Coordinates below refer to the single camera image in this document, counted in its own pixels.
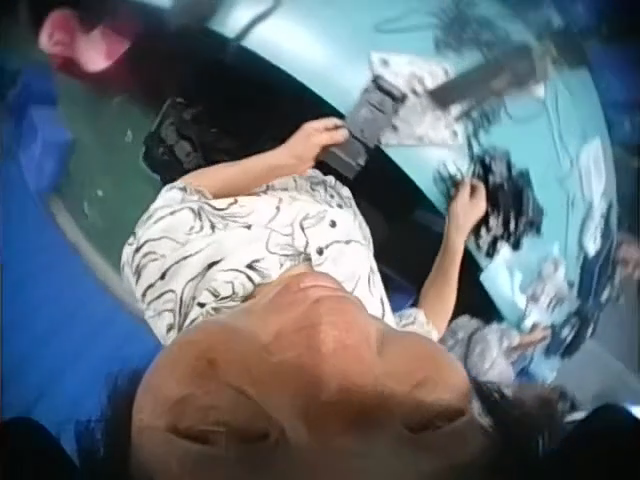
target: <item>woman's eye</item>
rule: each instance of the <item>woman's eye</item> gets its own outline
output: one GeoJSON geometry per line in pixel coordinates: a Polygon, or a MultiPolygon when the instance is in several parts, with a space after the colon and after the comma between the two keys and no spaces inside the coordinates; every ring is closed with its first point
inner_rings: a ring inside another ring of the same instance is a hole
{"type": "Polygon", "coordinates": [[[181,429],[173,433],[191,443],[223,449],[233,446],[266,444],[274,440],[272,432],[266,429],[254,430],[228,426],[181,429]]]}
{"type": "Polygon", "coordinates": [[[464,415],[464,412],[456,409],[446,411],[419,410],[404,417],[403,426],[412,435],[420,435],[425,432],[433,432],[451,425],[464,415]]]}

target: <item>sleeve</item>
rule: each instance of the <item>sleeve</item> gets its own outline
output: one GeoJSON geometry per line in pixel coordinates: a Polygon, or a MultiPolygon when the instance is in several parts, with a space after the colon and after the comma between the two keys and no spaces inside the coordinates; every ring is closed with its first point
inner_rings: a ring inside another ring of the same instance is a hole
{"type": "Polygon", "coordinates": [[[513,383],[515,372],[507,358],[505,348],[509,347],[514,338],[509,334],[508,329],[501,326],[483,327],[477,335],[469,339],[471,345],[464,362],[467,371],[481,381],[498,384],[513,383]]]}
{"type": "Polygon", "coordinates": [[[398,330],[419,333],[434,342],[438,341],[438,331],[421,308],[405,308],[395,313],[394,316],[398,330]]]}
{"type": "Polygon", "coordinates": [[[242,285],[221,274],[236,261],[226,255],[223,243],[246,241],[244,229],[232,228],[242,208],[235,199],[211,200],[174,183],[162,189],[136,225],[123,248],[122,277],[162,343],[202,313],[204,296],[221,304],[244,295],[242,285]],[[215,291],[214,279],[220,284],[215,291]]]}

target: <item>short sleeve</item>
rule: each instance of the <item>short sleeve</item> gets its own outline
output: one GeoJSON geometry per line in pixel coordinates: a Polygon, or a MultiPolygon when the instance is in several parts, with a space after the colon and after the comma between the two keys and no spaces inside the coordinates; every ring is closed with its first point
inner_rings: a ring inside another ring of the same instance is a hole
{"type": "Polygon", "coordinates": [[[438,341],[438,330],[436,330],[421,308],[405,308],[395,313],[394,317],[398,330],[419,333],[434,342],[438,341]]]}
{"type": "Polygon", "coordinates": [[[509,384],[515,380],[506,351],[517,342],[517,332],[501,325],[483,327],[469,341],[465,367],[478,380],[509,384]]]}

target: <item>black cable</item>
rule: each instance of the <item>black cable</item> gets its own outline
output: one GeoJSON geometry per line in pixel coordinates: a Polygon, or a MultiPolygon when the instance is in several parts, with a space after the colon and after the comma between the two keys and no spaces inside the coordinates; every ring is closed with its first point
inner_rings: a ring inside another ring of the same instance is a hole
{"type": "Polygon", "coordinates": [[[218,11],[218,0],[173,0],[167,13],[171,29],[200,28],[207,25],[218,11]]]}
{"type": "Polygon", "coordinates": [[[259,24],[267,20],[271,15],[273,15],[276,10],[278,10],[282,6],[283,0],[271,0],[271,4],[265,8],[262,12],[258,13],[255,17],[253,17],[247,24],[242,27],[242,29],[234,35],[229,43],[229,47],[227,48],[227,58],[231,58],[231,56],[235,53],[235,50],[238,48],[245,38],[251,33],[251,31],[256,28],[259,24]]]}

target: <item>woman's arm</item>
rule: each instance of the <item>woman's arm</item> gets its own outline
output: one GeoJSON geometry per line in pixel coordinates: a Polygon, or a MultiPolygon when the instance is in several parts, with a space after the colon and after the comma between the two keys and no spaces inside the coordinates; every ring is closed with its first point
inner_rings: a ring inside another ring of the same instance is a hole
{"type": "Polygon", "coordinates": [[[486,192],[482,183],[463,181],[449,206],[444,239],[418,299],[418,308],[436,328],[439,337],[444,334],[453,315],[467,237],[486,210],[486,192]]]}
{"type": "Polygon", "coordinates": [[[273,150],[200,169],[180,181],[213,198],[246,195],[278,178],[306,172],[324,148],[346,141],[348,135],[344,123],[337,118],[307,122],[273,150]]]}
{"type": "Polygon", "coordinates": [[[438,331],[438,338],[444,334],[453,315],[463,254],[464,243],[456,243],[445,235],[431,273],[420,291],[418,307],[438,331]]]}

